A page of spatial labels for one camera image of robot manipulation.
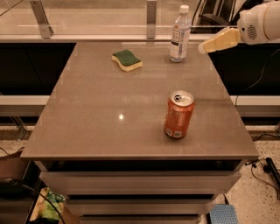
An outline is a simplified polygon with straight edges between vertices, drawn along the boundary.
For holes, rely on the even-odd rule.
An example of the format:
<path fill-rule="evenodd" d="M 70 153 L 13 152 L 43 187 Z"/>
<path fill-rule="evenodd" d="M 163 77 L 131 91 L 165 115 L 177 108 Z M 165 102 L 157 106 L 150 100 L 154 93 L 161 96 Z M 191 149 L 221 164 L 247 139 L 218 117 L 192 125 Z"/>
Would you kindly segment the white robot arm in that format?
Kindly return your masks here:
<path fill-rule="evenodd" d="M 200 43 L 200 53 L 213 53 L 237 46 L 243 42 L 258 45 L 280 39 L 280 2 L 259 4 L 240 12 L 236 28 L 224 28 Z"/>

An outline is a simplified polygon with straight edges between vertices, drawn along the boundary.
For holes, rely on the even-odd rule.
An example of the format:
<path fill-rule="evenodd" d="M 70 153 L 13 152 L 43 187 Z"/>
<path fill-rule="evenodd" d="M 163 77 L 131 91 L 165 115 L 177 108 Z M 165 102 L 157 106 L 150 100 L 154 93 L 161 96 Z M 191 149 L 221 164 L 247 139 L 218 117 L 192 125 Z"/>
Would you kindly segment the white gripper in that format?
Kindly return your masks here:
<path fill-rule="evenodd" d="M 266 37 L 263 23 L 269 8 L 268 3 L 259 4 L 250 10 L 242 10 L 237 21 L 237 28 L 224 28 L 211 38 L 200 43 L 200 53 L 213 53 L 238 45 L 242 40 L 248 45 L 263 44 L 269 41 Z"/>

